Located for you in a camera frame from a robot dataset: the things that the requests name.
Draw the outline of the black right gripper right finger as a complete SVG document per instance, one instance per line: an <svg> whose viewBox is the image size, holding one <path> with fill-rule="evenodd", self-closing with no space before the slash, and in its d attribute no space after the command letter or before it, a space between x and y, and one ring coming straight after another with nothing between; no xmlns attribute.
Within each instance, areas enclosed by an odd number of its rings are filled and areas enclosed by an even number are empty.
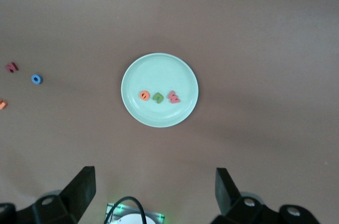
<svg viewBox="0 0 339 224"><path fill-rule="evenodd" d="M319 223L307 209L285 204L276 212L253 196L243 196L225 168L216 169L215 196L221 215L215 223Z"/></svg>

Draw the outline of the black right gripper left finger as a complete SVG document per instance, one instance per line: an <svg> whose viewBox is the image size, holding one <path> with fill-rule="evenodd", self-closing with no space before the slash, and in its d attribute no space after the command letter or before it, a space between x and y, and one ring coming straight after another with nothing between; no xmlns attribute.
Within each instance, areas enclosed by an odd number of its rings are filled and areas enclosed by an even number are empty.
<svg viewBox="0 0 339 224"><path fill-rule="evenodd" d="M46 195L17 211L1 203L1 223L78 223L95 196L95 167L85 166L57 195Z"/></svg>

